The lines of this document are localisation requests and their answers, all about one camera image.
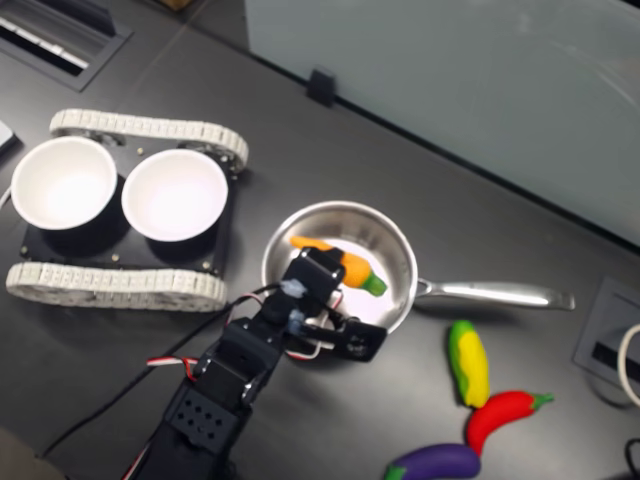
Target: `white bowl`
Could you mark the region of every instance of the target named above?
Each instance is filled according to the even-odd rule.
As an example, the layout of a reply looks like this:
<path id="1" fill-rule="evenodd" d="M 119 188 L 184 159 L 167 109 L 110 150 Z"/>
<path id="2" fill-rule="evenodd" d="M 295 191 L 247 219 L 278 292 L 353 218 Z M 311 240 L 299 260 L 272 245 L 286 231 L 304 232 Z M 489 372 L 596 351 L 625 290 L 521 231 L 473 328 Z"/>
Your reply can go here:
<path id="1" fill-rule="evenodd" d="M 131 172 L 122 191 L 122 209 L 145 237 L 178 242 L 213 225 L 228 193 L 227 179 L 214 160 L 193 150 L 165 150 Z"/>
<path id="2" fill-rule="evenodd" d="M 65 230 L 94 219 L 117 184 L 115 163 L 102 145 L 82 137 L 62 137 L 24 156 L 13 172 L 11 197 L 30 224 Z"/>

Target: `white track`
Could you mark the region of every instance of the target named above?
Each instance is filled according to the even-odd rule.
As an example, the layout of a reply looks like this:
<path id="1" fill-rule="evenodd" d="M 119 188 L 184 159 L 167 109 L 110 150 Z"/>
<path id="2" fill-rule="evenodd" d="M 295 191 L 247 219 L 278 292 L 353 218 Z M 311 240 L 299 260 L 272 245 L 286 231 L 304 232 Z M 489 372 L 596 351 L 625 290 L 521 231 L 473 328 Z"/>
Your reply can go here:
<path id="1" fill-rule="evenodd" d="M 205 122 L 134 117 L 95 110 L 58 112 L 49 127 L 53 136 L 83 135 L 124 144 L 125 136 L 177 140 L 187 148 L 216 152 L 234 172 L 246 167 L 249 149 L 237 133 Z M 227 291 L 222 280 L 188 270 L 110 270 L 25 262 L 7 276 L 7 291 L 52 305 L 211 312 L 222 308 Z"/>

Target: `purple eggplant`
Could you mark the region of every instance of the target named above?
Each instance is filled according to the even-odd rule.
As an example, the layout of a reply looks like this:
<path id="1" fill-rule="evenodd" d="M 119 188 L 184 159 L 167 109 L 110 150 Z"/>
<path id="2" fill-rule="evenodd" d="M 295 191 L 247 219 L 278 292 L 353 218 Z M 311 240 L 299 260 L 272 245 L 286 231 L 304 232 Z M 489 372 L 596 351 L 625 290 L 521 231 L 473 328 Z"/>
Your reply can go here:
<path id="1" fill-rule="evenodd" d="M 384 480 L 473 478 L 480 473 L 480 458 L 466 445 L 443 443 L 411 452 L 389 465 Z"/>

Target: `pan handle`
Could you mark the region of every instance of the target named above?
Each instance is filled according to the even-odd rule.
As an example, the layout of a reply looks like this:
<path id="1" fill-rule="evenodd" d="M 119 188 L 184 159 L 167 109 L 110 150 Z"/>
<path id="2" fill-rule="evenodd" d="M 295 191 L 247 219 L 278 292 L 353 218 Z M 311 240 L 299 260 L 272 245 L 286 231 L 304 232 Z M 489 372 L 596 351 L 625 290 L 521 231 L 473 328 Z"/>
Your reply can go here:
<path id="1" fill-rule="evenodd" d="M 550 310 L 573 310 L 576 308 L 576 302 L 571 293 L 523 283 L 435 283 L 419 278 L 416 300 L 423 303 L 427 297 L 464 298 Z"/>

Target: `cable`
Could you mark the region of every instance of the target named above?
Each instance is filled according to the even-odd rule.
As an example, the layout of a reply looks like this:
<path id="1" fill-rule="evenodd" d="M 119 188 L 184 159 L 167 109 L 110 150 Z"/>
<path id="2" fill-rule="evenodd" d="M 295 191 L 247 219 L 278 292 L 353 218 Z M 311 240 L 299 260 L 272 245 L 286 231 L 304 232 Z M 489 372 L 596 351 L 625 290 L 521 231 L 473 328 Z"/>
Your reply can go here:
<path id="1" fill-rule="evenodd" d="M 257 290 L 254 290 L 252 293 L 255 294 L 255 295 L 259 295 L 262 292 L 265 292 L 267 290 L 272 290 L 272 289 L 274 289 L 276 287 L 277 287 L 277 284 L 275 284 L 275 285 L 267 285 L 266 287 L 262 287 L 262 288 L 259 288 Z M 205 328 L 207 328 L 209 325 L 211 325 L 218 318 L 220 318 L 221 316 L 223 316 L 227 312 L 229 312 L 234 306 L 236 306 L 237 304 L 240 304 L 243 301 L 245 301 L 247 298 L 248 297 L 244 297 L 244 298 L 241 297 L 241 298 L 236 299 L 232 303 L 227 304 L 222 310 L 219 310 L 218 312 L 216 312 L 215 315 L 213 315 L 211 318 L 209 318 L 208 320 L 203 322 L 199 327 L 195 328 L 193 331 L 191 331 L 189 334 L 187 334 L 185 337 L 183 337 L 180 341 L 178 341 L 175 345 L 170 347 L 163 355 L 161 355 L 161 357 L 170 357 L 170 356 L 172 356 L 176 351 L 181 349 L 189 340 L 191 340 L 193 337 L 198 335 L 201 331 L 203 331 Z M 142 380 L 144 380 L 147 377 L 147 375 L 149 375 L 151 372 L 153 372 L 153 370 L 154 370 L 154 367 L 147 367 L 144 370 L 142 370 L 138 375 L 135 376 L 135 378 L 133 380 L 131 380 L 127 385 L 125 385 L 125 387 L 122 390 L 120 390 L 120 392 L 118 392 L 111 400 L 109 400 L 107 403 L 105 403 L 104 405 L 99 407 L 95 412 L 91 413 L 90 415 L 86 416 L 82 420 L 78 421 L 77 423 L 75 423 L 74 425 L 69 427 L 64 433 L 62 433 L 62 435 L 60 435 L 58 438 L 56 438 L 53 442 L 51 442 L 51 444 L 49 444 L 49 446 L 47 448 L 45 448 L 44 452 L 41 455 L 41 458 L 45 458 L 58 445 L 60 445 L 62 442 L 64 442 L 67 438 L 69 438 L 71 435 L 73 435 L 75 432 L 80 430 L 82 427 L 84 427 L 88 423 L 91 423 L 93 420 L 95 420 L 100 415 L 102 415 L 104 412 L 106 412 L 111 407 L 113 407 L 116 403 L 118 403 L 118 401 L 122 397 L 124 397 L 136 385 L 138 385 Z"/>
<path id="2" fill-rule="evenodd" d="M 254 293 L 245 293 L 244 295 L 240 295 L 240 298 L 253 298 L 256 302 L 258 302 L 260 304 L 260 306 L 262 306 L 262 304 L 263 304 L 262 299 L 258 295 L 254 294 Z M 227 321 L 224 324 L 225 327 L 227 325 L 229 325 L 231 320 L 233 320 L 233 311 L 234 310 L 235 310 L 235 306 L 229 312 L 229 318 L 227 318 Z"/>
<path id="3" fill-rule="evenodd" d="M 340 305 L 340 303 L 342 303 L 342 300 L 344 299 L 344 292 L 342 292 L 342 290 L 338 290 L 338 293 L 339 293 L 338 298 L 333 303 L 333 305 L 331 305 L 331 311 L 335 311 L 335 309 L 338 308 L 338 306 Z M 324 324 L 327 323 L 327 318 L 328 317 L 324 317 L 322 319 L 322 323 L 320 324 L 320 328 L 324 327 Z M 322 350 L 321 343 L 320 342 L 316 342 L 316 348 L 313 351 L 313 353 L 305 354 L 305 353 L 293 352 L 291 350 L 287 350 L 287 355 L 289 355 L 291 358 L 293 358 L 295 360 L 313 360 L 313 359 L 317 358 L 318 355 L 320 355 L 320 351 L 321 350 Z"/>
<path id="4" fill-rule="evenodd" d="M 191 365 L 197 365 L 198 359 L 192 357 L 156 357 L 147 360 L 148 367 L 164 367 L 166 365 L 184 365 L 184 373 L 189 380 L 195 382 L 196 377 L 191 373 Z"/>
<path id="5" fill-rule="evenodd" d="M 627 396 L 640 407 L 640 397 L 631 388 L 629 377 L 627 376 L 627 352 L 629 351 L 631 340 L 638 332 L 640 332 L 640 324 L 631 327 L 622 337 L 622 342 L 620 342 L 620 348 L 618 349 L 618 378 Z"/>
<path id="6" fill-rule="evenodd" d="M 147 453 L 148 448 L 149 448 L 149 444 L 147 443 L 142 449 L 142 451 L 138 454 L 136 459 L 133 461 L 133 463 L 129 467 L 129 470 L 127 470 L 127 473 L 124 474 L 124 477 L 122 477 L 122 480 L 129 480 L 131 478 L 131 475 L 133 475 L 133 472 L 135 472 L 136 468 L 138 468 L 138 465 L 140 465 L 140 461 L 142 460 L 142 457 L 144 456 L 145 453 Z"/>

